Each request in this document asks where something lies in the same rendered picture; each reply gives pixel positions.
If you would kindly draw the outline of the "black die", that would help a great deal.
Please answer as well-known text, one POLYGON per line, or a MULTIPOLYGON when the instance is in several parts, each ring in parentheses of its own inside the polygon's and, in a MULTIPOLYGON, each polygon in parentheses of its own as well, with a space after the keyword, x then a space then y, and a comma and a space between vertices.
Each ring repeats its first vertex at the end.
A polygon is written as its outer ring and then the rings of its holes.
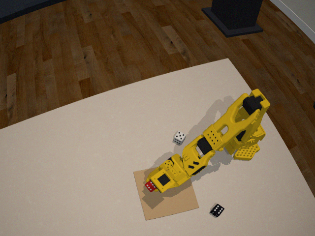
POLYGON ((214 215, 215 217, 220 216, 220 214, 223 212, 224 208, 222 206, 220 206, 219 204, 217 204, 212 210, 211 210, 211 214, 214 215))

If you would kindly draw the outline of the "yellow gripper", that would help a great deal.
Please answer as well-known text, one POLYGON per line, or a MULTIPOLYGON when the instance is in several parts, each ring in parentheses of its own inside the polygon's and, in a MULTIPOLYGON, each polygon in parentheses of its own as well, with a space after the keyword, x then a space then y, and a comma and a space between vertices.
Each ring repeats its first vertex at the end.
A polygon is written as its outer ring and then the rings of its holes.
POLYGON ((175 154, 153 170, 146 182, 151 181, 156 187, 154 191, 163 193, 167 189, 179 187, 191 177, 184 171, 181 156, 175 154))

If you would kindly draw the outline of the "red die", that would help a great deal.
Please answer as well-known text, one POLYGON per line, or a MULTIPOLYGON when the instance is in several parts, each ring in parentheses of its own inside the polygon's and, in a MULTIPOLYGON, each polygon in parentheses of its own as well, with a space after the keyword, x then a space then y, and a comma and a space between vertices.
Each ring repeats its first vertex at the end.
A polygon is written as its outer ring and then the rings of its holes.
POLYGON ((145 186, 148 188, 148 190, 150 192, 154 191, 156 189, 156 187, 153 185, 153 183, 151 181, 148 181, 145 186))

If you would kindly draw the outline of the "tan square mat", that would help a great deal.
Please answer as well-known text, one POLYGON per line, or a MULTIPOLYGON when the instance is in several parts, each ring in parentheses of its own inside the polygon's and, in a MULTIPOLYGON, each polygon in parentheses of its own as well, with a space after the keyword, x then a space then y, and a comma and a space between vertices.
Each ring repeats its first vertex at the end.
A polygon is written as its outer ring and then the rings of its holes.
POLYGON ((145 186, 146 179, 156 168, 133 172, 146 220, 199 208, 191 179, 179 187, 167 189, 163 193, 150 192, 145 186))

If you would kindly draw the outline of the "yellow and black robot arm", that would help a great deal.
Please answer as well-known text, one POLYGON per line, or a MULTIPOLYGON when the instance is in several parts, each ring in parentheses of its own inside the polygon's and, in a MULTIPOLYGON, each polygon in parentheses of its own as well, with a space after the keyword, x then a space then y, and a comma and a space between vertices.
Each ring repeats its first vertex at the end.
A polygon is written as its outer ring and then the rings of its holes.
POLYGON ((216 153, 215 150, 223 151, 224 147, 230 155, 237 149, 234 159, 250 161, 260 150, 257 143, 264 135, 260 124, 269 106, 269 101, 259 89, 252 90, 250 95, 242 94, 203 135, 199 135, 184 147, 184 171, 189 176, 195 176, 207 167, 209 160, 216 153), (226 126, 228 131, 223 135, 221 130, 226 126), (204 154, 203 157, 196 150, 197 146, 204 154))

